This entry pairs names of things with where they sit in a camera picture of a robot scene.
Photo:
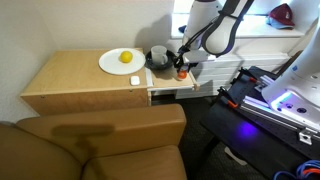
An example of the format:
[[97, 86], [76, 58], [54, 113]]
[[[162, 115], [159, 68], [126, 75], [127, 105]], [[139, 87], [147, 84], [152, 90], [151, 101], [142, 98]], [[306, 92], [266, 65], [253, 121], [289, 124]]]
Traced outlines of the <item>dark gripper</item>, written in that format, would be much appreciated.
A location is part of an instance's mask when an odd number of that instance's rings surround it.
[[174, 67], [177, 71], [190, 71], [192, 67], [196, 67], [198, 63], [215, 60], [216, 56], [207, 53], [204, 50], [191, 50], [179, 53], [173, 60]]

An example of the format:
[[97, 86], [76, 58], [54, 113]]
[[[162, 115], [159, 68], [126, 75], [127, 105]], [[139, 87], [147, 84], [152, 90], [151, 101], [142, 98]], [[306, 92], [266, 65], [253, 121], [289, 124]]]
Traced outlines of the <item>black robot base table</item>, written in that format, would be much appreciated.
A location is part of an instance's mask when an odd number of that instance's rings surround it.
[[253, 80], [262, 75], [273, 79], [271, 72], [252, 66], [240, 72], [229, 90], [219, 93], [217, 101], [200, 124], [264, 176], [270, 179], [291, 179], [297, 168], [309, 160], [320, 160], [320, 144], [311, 146], [298, 140], [295, 129], [289, 129], [240, 108], [245, 96], [258, 100]]

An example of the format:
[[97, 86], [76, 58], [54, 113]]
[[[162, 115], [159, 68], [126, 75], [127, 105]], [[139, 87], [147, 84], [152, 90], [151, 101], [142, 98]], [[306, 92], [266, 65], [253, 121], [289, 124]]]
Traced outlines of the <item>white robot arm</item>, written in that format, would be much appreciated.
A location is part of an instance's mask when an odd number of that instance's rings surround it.
[[[218, 58], [234, 46], [237, 29], [254, 0], [195, 0], [174, 67], [188, 71], [199, 62]], [[320, 31], [316, 30], [300, 56], [276, 80], [261, 90], [267, 109], [291, 122], [319, 127]]]

